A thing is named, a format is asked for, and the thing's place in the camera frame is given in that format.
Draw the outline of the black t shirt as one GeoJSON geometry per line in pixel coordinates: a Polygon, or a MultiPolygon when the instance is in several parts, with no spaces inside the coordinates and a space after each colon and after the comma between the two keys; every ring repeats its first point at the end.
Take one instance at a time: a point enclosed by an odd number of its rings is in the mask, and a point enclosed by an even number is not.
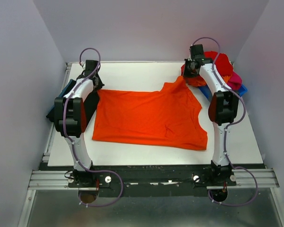
{"type": "MultiPolygon", "coordinates": [[[[54,100],[54,118],[53,122],[58,132],[64,135],[63,113],[66,98],[57,97],[54,100]]],[[[71,98],[67,103],[65,126],[68,136],[79,137],[85,132],[91,117],[97,109],[99,95],[97,92],[88,94],[87,98],[71,98]]]]}

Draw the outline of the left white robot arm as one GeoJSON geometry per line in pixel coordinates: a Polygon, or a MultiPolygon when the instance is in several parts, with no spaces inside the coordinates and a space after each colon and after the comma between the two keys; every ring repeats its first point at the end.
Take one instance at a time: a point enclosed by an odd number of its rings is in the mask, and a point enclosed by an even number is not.
{"type": "Polygon", "coordinates": [[[96,179],[91,172],[93,162],[87,152],[84,132],[98,107],[98,91],[104,86],[99,70],[99,61],[87,60],[82,73],[71,79],[55,98],[53,107],[55,129],[66,140],[74,162],[74,174],[80,175],[79,181],[86,187],[92,186],[96,179]]]}

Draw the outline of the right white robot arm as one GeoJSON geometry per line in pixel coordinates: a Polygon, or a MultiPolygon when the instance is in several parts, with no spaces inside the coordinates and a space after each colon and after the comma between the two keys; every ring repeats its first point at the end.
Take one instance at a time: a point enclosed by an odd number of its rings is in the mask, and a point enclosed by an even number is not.
{"type": "Polygon", "coordinates": [[[214,151],[208,179],[211,184],[220,185],[231,175],[231,165],[224,151],[226,126],[233,123],[237,116],[239,99],[219,74],[214,60],[205,56],[201,44],[190,46],[190,55],[185,59],[183,76],[186,79],[200,76],[212,94],[208,116],[214,128],[214,151]]]}

